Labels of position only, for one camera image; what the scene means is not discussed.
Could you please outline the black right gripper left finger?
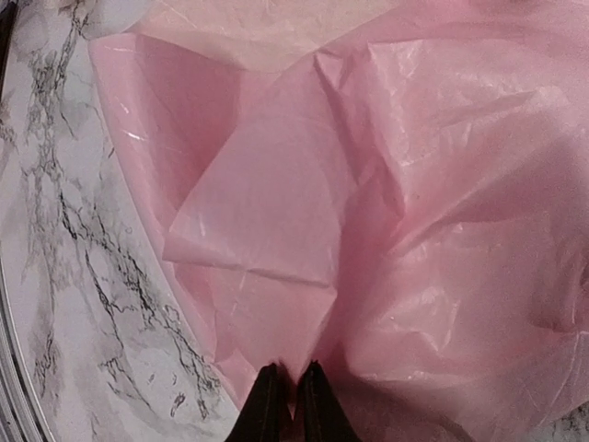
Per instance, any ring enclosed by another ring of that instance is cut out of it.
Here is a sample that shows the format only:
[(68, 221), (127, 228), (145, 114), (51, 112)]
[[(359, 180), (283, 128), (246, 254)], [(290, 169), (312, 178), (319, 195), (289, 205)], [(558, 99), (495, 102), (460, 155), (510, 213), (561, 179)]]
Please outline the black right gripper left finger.
[(234, 425), (235, 441), (278, 442), (292, 423), (288, 378), (271, 363), (260, 369)]

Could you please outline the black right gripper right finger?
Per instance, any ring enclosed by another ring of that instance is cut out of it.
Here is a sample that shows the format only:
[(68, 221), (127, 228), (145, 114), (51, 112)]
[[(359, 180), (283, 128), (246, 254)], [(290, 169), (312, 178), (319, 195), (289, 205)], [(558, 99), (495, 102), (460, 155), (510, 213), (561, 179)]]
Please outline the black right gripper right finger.
[(318, 361), (312, 361), (297, 386), (295, 418), (305, 441), (356, 441), (352, 428)]

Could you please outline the pink wrapping paper sheet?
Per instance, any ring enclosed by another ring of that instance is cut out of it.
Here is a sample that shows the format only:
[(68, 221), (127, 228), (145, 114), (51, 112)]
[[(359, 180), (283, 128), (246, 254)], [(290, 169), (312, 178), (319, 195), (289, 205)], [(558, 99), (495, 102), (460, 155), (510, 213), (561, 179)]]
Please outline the pink wrapping paper sheet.
[(584, 1), (162, 1), (90, 59), (224, 390), (319, 362), (366, 441), (588, 400)]

